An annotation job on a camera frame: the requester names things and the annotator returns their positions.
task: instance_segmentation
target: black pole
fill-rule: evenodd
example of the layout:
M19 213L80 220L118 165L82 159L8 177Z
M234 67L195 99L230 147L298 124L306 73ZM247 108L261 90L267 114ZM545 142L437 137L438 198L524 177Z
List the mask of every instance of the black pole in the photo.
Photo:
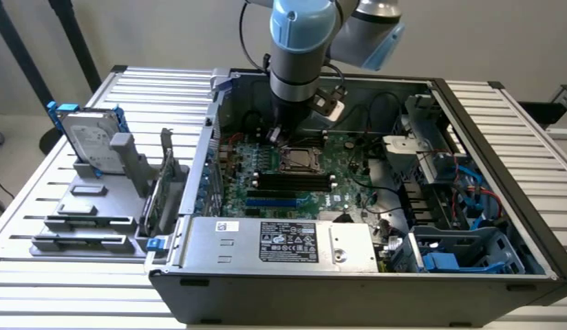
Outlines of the black pole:
M28 53L26 44L20 39L19 32L16 31L12 20L8 16L4 4L0 0L0 34L15 56L16 62L26 73L27 80L34 87L35 94L46 108L47 104L54 100L51 91L48 90L46 81L43 80L42 73L35 65L34 59Z
M102 85L102 79L94 64L92 55L90 54L88 45L86 44L84 35L82 34L80 25L75 19L72 0L48 0L48 2L60 19L63 30L72 44L75 57L88 80L90 89L95 93Z

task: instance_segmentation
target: power supply label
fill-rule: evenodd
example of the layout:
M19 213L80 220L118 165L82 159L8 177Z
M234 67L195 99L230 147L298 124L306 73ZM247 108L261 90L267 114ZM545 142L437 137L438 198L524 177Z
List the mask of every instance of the power supply label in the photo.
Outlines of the power supply label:
M266 263L318 263L317 224L262 222L259 259Z

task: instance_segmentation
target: robotic arm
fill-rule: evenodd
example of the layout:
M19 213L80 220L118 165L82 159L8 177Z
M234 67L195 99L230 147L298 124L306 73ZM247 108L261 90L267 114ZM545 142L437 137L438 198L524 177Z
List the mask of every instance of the robotic arm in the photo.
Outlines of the robotic arm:
M249 2L273 8L270 86L278 126L269 139L277 142L294 132L311 111L329 117L335 109L343 108L339 99L345 89L327 93L319 88L322 67L337 60L380 70L405 25L400 23L398 0Z

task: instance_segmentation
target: white wall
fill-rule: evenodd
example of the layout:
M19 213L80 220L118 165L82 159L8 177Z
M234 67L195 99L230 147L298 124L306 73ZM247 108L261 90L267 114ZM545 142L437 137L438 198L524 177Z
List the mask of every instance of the white wall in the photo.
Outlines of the white wall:
M60 102L90 89L47 0L4 0ZM75 0L102 77L114 64L250 67L237 24L243 0ZM524 100L546 100L567 83L567 0L401 0L408 31L382 74L500 80ZM269 10L251 6L246 38L269 51ZM358 69L342 66L348 72ZM42 113L0 38L0 113Z

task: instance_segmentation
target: motherboard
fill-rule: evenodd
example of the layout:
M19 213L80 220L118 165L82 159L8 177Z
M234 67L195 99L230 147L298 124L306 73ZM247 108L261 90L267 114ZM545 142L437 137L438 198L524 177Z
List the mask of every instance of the motherboard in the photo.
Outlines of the motherboard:
M222 216L333 221L345 214L356 222L377 223L364 212L374 193L365 187L372 179L364 143L350 135L307 137L286 146L249 135L231 139L221 152Z

